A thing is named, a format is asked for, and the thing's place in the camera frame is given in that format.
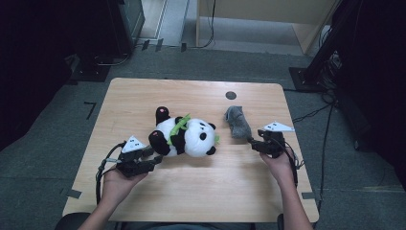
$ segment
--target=panda face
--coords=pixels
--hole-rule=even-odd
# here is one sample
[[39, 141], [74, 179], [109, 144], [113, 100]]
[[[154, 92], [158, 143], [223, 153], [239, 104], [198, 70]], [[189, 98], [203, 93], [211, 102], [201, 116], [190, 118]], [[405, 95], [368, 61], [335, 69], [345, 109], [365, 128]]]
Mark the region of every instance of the panda face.
[[185, 132], [185, 153], [190, 156], [205, 156], [215, 152], [215, 126], [200, 119], [190, 119]]

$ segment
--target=panda plush toy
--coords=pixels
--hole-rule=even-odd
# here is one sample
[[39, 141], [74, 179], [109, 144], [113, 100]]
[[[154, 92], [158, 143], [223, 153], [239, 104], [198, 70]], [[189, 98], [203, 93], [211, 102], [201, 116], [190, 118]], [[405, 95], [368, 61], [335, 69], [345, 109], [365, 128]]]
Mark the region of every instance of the panda plush toy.
[[152, 148], [161, 155], [175, 156], [182, 153], [193, 157], [215, 153], [215, 125], [200, 119], [185, 117], [171, 118], [169, 110], [160, 106], [155, 112], [156, 128], [148, 140]]

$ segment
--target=gray carpet floor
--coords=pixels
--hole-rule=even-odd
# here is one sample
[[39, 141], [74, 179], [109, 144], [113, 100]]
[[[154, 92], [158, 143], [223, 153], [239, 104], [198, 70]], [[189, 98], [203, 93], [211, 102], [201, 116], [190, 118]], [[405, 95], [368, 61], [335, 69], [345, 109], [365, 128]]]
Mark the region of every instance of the gray carpet floor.
[[[312, 57], [153, 46], [113, 66], [105, 82], [64, 85], [30, 131], [0, 152], [0, 229], [54, 229], [75, 180], [110, 81], [114, 78], [279, 83], [294, 89], [288, 67]], [[326, 105], [318, 93], [285, 91], [292, 118]], [[96, 108], [87, 119], [92, 105]], [[296, 123], [311, 187], [323, 199], [317, 229], [406, 229], [406, 195], [393, 168], [374, 152], [353, 149], [339, 107], [332, 109], [323, 197], [319, 196], [328, 109]], [[277, 229], [257, 223], [257, 229]]]

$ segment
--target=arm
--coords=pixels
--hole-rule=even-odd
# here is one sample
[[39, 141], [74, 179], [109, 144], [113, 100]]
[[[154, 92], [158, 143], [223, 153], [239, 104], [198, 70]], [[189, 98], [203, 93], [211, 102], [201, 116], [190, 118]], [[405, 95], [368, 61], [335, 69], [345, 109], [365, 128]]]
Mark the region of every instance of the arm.
[[[287, 149], [287, 151], [293, 156], [291, 149]], [[287, 155], [283, 153], [278, 158], [273, 159], [261, 153], [260, 157], [269, 167], [280, 186], [284, 229], [313, 229], [296, 190]]]
[[147, 173], [125, 177], [118, 170], [104, 175], [101, 201], [80, 229], [104, 229], [108, 219], [132, 188], [147, 176]]

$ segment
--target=person's left hand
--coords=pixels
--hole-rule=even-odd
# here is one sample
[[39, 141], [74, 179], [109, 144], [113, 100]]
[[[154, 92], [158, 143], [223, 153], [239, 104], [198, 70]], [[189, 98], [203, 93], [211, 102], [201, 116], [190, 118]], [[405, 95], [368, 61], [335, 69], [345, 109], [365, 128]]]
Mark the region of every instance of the person's left hand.
[[111, 170], [104, 175], [101, 202], [118, 206], [131, 192], [132, 188], [148, 173], [126, 177], [119, 170]]

